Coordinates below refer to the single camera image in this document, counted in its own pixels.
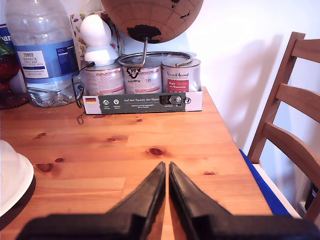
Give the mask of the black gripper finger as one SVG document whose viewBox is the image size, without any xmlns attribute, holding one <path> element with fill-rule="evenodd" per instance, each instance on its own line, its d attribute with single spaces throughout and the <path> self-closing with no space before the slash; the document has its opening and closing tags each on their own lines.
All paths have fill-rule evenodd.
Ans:
<svg viewBox="0 0 320 240">
<path fill-rule="evenodd" d="M 169 164 L 169 195 L 188 240 L 231 240 L 232 214 L 201 191 L 174 163 Z"/>
<path fill-rule="evenodd" d="M 106 213 L 107 240 L 145 240 L 166 192 L 166 165 L 160 162 L 128 196 Z"/>
</svg>

